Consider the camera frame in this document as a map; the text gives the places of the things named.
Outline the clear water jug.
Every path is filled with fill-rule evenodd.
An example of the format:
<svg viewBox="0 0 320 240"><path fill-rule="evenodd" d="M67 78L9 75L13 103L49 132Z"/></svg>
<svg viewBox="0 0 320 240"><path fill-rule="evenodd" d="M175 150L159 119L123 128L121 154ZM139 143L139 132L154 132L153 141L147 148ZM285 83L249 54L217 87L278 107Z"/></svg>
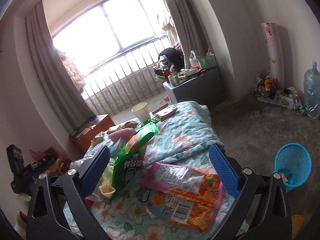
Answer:
<svg viewBox="0 0 320 240"><path fill-rule="evenodd" d="M317 62L312 62L312 68L304 74L304 109L313 119L319 118L319 71Z"/></svg>

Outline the grey curtain left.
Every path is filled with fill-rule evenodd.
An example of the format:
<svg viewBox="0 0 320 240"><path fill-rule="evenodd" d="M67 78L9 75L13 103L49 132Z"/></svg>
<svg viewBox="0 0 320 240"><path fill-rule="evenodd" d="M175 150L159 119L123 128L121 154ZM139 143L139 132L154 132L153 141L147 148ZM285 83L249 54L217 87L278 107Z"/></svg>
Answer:
<svg viewBox="0 0 320 240"><path fill-rule="evenodd" d="M42 1L27 14L25 27L42 89L63 127L72 134L95 114L78 92L53 45Z"/></svg>

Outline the grey curtain right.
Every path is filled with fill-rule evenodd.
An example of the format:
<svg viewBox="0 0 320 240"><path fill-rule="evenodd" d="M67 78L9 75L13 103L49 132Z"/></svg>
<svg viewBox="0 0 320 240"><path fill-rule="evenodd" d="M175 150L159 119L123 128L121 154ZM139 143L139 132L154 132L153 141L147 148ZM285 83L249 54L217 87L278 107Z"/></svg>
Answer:
<svg viewBox="0 0 320 240"><path fill-rule="evenodd" d="M192 50L204 56L208 49L213 51L217 65L224 65L224 58L215 40L217 20L208 0L165 0L174 20L180 39L185 65L190 66Z"/></svg>

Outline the rolled white floral paper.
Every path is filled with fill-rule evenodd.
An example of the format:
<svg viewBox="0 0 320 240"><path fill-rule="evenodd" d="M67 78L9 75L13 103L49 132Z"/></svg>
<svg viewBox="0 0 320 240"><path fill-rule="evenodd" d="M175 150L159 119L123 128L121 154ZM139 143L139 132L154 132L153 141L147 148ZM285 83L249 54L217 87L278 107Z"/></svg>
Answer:
<svg viewBox="0 0 320 240"><path fill-rule="evenodd" d="M278 26L276 23L262 23L261 27L268 50L270 74L277 79L278 87L284 88L284 61Z"/></svg>

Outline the blue cookie snack bag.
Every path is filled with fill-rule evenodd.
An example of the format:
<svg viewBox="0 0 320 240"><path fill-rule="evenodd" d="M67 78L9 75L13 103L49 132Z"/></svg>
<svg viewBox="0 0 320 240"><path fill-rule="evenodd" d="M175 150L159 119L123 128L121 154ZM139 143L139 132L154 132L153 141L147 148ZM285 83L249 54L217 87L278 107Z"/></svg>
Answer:
<svg viewBox="0 0 320 240"><path fill-rule="evenodd" d="M163 220L171 219L178 198L170 194L141 187L138 194L139 200L146 204L152 216Z"/></svg>

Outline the grey curtain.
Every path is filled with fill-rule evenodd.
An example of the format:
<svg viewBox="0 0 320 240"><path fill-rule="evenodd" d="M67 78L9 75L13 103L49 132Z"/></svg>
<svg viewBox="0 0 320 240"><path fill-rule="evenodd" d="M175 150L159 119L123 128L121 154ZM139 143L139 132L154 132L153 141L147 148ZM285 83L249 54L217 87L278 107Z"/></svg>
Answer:
<svg viewBox="0 0 320 240"><path fill-rule="evenodd" d="M180 39L185 65L190 66L192 50L204 56L208 49L213 51L217 65L224 65L224 58L215 40L217 20L208 0L165 0L174 20Z"/></svg>
<svg viewBox="0 0 320 240"><path fill-rule="evenodd" d="M42 89L63 127L72 134L95 114L78 92L53 45L42 1L27 14L25 27Z"/></svg>

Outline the window balcony railing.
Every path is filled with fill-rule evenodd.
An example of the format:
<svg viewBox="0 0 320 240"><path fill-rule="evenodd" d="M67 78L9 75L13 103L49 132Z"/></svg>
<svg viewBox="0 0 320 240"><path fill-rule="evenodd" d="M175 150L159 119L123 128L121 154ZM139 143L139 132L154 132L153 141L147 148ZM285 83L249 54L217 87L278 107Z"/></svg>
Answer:
<svg viewBox="0 0 320 240"><path fill-rule="evenodd" d="M170 47L167 34L155 36L106 61L87 76L81 94L96 114L115 115L164 91L154 67Z"/></svg>

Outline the red wooden box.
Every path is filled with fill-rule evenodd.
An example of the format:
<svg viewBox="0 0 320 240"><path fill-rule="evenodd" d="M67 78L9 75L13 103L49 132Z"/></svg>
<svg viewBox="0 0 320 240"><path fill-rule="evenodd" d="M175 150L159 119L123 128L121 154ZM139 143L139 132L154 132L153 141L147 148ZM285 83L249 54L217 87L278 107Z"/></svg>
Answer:
<svg viewBox="0 0 320 240"><path fill-rule="evenodd" d="M81 126L69 135L70 141L81 153L91 146L93 138L100 132L107 131L115 123L108 114L96 115L87 119Z"/></svg>

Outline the green plastic basket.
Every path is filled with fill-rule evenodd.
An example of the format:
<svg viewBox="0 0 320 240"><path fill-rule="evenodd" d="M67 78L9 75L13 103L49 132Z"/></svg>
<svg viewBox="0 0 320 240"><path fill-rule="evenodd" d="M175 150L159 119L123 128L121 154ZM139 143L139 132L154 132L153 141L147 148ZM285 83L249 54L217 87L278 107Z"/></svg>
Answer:
<svg viewBox="0 0 320 240"><path fill-rule="evenodd" d="M215 55L202 57L199 59L199 63L202 70L217 68Z"/></svg>

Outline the green snack bag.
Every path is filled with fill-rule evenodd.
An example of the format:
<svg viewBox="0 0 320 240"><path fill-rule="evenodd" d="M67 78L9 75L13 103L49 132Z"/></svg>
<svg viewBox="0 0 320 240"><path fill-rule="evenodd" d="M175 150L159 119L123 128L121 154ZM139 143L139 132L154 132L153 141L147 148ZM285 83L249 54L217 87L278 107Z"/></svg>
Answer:
<svg viewBox="0 0 320 240"><path fill-rule="evenodd" d="M121 149L113 165L111 186L115 192L112 194L112 200L142 168L147 143L158 133L159 129L156 124L148 123L136 132Z"/></svg>

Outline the white detergent bottle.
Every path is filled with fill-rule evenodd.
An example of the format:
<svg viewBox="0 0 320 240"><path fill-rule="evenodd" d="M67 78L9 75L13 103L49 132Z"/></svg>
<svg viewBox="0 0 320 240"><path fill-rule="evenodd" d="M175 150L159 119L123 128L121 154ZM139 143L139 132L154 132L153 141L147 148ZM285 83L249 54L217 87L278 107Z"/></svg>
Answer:
<svg viewBox="0 0 320 240"><path fill-rule="evenodd" d="M194 50L190 51L189 62L190 62L191 68L193 68L193 67L201 68L200 61L199 61L198 57L196 56L196 53Z"/></svg>

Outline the white paper cup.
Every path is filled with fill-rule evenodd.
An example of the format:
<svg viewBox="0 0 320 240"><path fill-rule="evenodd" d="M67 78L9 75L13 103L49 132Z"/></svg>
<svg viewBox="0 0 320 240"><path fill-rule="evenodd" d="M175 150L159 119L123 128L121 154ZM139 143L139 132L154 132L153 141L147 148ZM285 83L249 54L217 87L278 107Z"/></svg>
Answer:
<svg viewBox="0 0 320 240"><path fill-rule="evenodd" d="M151 118L146 102L141 102L133 106L131 112L141 123L144 123Z"/></svg>

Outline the blue small carton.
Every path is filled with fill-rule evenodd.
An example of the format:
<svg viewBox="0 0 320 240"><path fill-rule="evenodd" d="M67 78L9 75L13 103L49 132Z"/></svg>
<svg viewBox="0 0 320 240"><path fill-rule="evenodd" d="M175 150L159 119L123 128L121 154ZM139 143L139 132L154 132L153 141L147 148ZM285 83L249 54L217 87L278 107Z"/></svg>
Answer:
<svg viewBox="0 0 320 240"><path fill-rule="evenodd" d="M120 137L116 142L109 146L110 157L116 159L120 151L125 147L128 140L125 140L123 137Z"/></svg>

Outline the crumpled yellow paper wrapper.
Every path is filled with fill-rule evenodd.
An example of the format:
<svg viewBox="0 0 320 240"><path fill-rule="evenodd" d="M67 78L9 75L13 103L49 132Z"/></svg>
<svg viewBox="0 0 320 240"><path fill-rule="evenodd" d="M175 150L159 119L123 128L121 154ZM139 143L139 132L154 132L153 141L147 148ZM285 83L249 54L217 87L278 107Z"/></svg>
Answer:
<svg viewBox="0 0 320 240"><path fill-rule="evenodd" d="M116 189L112 186L113 165L108 164L102 174L102 181L99 185L100 193L107 199L111 199Z"/></svg>

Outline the blue plastic waste basket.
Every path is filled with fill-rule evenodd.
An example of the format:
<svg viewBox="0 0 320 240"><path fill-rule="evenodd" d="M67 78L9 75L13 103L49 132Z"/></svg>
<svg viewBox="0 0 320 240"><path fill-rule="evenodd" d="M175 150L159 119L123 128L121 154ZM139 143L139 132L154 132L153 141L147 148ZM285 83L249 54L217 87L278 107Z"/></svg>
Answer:
<svg viewBox="0 0 320 240"><path fill-rule="evenodd" d="M312 161L307 149L297 143L282 146L274 159L274 172L280 174L286 192L302 186L309 178Z"/></svg>

